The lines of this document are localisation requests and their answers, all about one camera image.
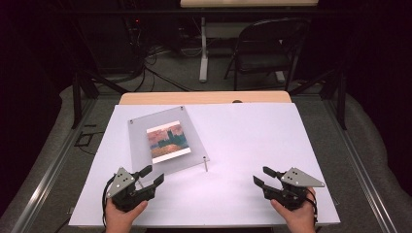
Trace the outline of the black folding chair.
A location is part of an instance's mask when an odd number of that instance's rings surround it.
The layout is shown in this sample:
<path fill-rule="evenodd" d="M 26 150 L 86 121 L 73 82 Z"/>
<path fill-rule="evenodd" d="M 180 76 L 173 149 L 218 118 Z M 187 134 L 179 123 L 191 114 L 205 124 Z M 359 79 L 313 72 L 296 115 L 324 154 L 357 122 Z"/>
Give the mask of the black folding chair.
<path fill-rule="evenodd" d="M 240 32 L 224 77 L 233 72 L 233 89 L 238 75 L 287 72 L 285 89 L 294 75 L 310 22 L 305 18 L 263 19 Z"/>

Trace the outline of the white board mat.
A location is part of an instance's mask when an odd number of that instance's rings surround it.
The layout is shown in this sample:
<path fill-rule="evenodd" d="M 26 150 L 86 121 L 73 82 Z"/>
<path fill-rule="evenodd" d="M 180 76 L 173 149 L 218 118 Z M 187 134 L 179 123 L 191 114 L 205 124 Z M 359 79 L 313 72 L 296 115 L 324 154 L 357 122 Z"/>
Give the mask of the white board mat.
<path fill-rule="evenodd" d="M 128 120 L 175 106 L 117 105 L 92 162 L 69 225 L 102 225 L 101 197 L 113 174 L 133 171 Z M 262 173 L 296 167 L 324 181 L 300 114 L 293 103 L 187 105 L 187 111 L 210 157 L 208 172 L 200 164 L 166 175 L 149 207 L 133 222 L 148 228 L 265 227 L 285 224 L 253 175 L 273 186 Z"/>

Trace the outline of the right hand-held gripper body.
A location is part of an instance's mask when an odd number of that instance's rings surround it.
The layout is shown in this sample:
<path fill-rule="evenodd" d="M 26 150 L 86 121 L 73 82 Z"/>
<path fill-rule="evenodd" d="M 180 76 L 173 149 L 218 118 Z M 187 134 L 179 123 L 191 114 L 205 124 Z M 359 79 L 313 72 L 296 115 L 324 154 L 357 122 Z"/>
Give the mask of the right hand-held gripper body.
<path fill-rule="evenodd" d="M 309 187 L 326 186 L 323 182 L 294 167 L 283 174 L 284 176 L 279 180 L 282 188 L 277 189 L 274 187 L 274 193 L 263 191 L 263 196 L 268 200 L 277 200 L 290 211 L 299 209 L 302 206 L 303 202 L 306 200 Z"/>

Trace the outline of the person's right hand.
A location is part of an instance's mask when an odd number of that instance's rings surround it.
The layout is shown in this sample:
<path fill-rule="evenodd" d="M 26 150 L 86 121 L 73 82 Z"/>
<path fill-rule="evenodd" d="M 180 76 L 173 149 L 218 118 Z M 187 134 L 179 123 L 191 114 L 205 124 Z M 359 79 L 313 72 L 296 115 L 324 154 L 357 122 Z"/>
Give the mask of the person's right hand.
<path fill-rule="evenodd" d="M 315 229 L 315 208 L 313 206 L 315 197 L 315 190 L 312 187 L 309 187 L 306 195 L 307 200 L 299 209 L 290 211 L 275 199 L 272 199 L 270 201 L 270 204 L 275 209 L 275 211 L 286 221 L 289 230 L 298 228 Z"/>

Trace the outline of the person's left hand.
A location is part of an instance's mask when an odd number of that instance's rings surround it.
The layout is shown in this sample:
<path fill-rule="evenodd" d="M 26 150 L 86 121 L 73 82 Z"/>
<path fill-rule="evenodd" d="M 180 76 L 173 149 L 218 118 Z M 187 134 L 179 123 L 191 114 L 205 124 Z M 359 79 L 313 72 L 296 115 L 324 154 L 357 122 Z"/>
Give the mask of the person's left hand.
<path fill-rule="evenodd" d="M 148 207 L 148 201 L 142 201 L 129 212 L 118 210 L 112 199 L 107 200 L 106 211 L 106 228 L 130 229 L 133 221 L 142 214 Z"/>

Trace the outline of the black metal stand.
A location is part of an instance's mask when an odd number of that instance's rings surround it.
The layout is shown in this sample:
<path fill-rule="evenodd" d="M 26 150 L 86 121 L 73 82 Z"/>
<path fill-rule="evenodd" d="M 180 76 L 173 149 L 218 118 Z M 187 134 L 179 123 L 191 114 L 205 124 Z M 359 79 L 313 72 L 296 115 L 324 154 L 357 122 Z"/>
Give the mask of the black metal stand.
<path fill-rule="evenodd" d="M 315 83 L 324 82 L 319 95 L 323 100 L 331 100 L 333 96 L 337 97 L 336 100 L 336 119 L 343 130 L 346 130 L 345 111 L 346 111 L 346 80 L 347 75 L 345 69 L 337 67 L 330 69 L 322 73 L 316 78 L 313 78 L 309 82 L 289 90 L 290 95 L 297 95 L 304 90 L 310 88 Z"/>
<path fill-rule="evenodd" d="M 75 129 L 79 126 L 83 118 L 82 109 L 82 93 L 86 95 L 87 98 L 96 99 L 99 96 L 99 91 L 94 84 L 94 81 L 103 83 L 107 87 L 116 91 L 119 94 L 125 94 L 127 90 L 109 80 L 102 77 L 101 75 L 91 72 L 89 70 L 79 70 L 74 73 L 72 80 L 73 89 L 73 107 L 74 107 L 74 122 L 72 128 Z"/>

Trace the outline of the clear acrylic photo frame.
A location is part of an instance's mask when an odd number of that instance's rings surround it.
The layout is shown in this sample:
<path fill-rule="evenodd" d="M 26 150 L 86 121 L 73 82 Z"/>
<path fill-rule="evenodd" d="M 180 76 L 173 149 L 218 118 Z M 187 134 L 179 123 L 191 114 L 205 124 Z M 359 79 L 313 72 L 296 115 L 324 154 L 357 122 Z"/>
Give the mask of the clear acrylic photo frame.
<path fill-rule="evenodd" d="M 191 152 L 153 164 L 146 130 L 176 120 L 183 127 Z M 146 177 L 140 178 L 142 183 L 154 180 L 161 174 L 170 175 L 210 160 L 185 106 L 137 117 L 131 119 L 127 125 L 132 171 L 137 172 L 148 165 L 153 166 L 153 170 Z"/>

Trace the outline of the light desk top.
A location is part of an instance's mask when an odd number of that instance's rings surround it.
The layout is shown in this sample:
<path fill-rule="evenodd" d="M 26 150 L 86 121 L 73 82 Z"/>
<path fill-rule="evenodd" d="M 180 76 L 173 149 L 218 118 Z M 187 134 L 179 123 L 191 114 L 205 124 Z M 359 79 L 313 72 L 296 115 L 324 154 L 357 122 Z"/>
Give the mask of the light desk top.
<path fill-rule="evenodd" d="M 182 8 L 313 7 L 319 0 L 180 0 Z"/>

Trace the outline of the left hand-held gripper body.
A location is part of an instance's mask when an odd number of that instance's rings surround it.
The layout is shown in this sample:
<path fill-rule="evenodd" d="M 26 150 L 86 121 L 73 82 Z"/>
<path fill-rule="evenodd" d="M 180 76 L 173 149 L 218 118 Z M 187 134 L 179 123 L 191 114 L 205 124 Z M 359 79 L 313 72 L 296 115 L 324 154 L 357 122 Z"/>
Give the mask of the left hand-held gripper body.
<path fill-rule="evenodd" d="M 116 208 L 123 212 L 129 212 L 142 201 L 149 201 L 155 197 L 155 192 L 146 191 L 146 187 L 136 189 L 135 184 L 139 179 L 134 178 L 135 173 L 131 174 L 120 167 L 106 192 L 106 197 L 112 199 Z"/>

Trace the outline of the light wooden table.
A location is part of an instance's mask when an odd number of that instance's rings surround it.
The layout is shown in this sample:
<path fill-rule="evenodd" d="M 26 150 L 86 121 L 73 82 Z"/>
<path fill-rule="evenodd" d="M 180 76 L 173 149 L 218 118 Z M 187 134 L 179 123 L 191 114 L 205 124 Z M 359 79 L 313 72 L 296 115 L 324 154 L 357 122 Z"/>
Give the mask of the light wooden table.
<path fill-rule="evenodd" d="M 121 105 L 186 105 L 223 103 L 290 103 L 286 91 L 193 91 L 193 92 L 129 92 Z"/>

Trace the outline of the painting print card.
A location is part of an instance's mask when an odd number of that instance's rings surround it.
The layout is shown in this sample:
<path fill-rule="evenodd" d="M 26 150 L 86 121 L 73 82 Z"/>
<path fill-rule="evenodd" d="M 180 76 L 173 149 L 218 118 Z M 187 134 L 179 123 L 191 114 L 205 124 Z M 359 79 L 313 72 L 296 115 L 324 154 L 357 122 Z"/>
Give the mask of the painting print card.
<path fill-rule="evenodd" d="M 146 130 L 153 164 L 191 152 L 181 123 L 176 120 Z"/>

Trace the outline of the aluminium floor rail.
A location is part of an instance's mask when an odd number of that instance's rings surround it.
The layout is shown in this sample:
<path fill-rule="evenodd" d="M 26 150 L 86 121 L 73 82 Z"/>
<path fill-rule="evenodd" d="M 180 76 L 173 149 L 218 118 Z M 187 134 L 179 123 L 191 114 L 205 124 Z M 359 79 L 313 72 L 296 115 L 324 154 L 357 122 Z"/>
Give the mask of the aluminium floor rail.
<path fill-rule="evenodd" d="M 367 173 L 361 157 L 350 138 L 349 133 L 342 128 L 341 124 L 337 120 L 337 111 L 334 108 L 333 102 L 330 100 L 325 100 L 324 105 L 328 115 L 338 132 L 339 137 L 343 140 L 345 148 L 349 153 L 349 162 L 354 170 L 354 173 L 360 183 L 360 187 L 368 202 L 368 205 L 374 214 L 382 233 L 397 233 L 396 227 L 394 226 L 391 217 L 383 203 L 382 197 L 379 194 L 376 186 L 374 185 L 372 179 Z"/>
<path fill-rule="evenodd" d="M 71 104 L 63 104 L 62 115 L 14 199 L 15 221 L 5 233 L 74 231 L 68 222 L 104 131 L 104 121 L 93 116 L 97 103 L 84 102 L 84 117 L 75 129 L 71 127 Z"/>

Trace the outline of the white desk leg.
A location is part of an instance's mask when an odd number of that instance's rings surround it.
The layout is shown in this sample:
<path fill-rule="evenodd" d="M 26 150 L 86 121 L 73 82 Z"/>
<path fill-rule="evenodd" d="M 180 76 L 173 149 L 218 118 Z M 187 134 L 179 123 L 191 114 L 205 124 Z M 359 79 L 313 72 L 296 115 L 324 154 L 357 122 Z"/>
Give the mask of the white desk leg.
<path fill-rule="evenodd" d="M 206 38 L 206 21 L 203 17 L 201 19 L 201 60 L 199 70 L 199 81 L 201 83 L 207 82 L 208 73 L 208 53 L 207 53 L 207 38 Z"/>

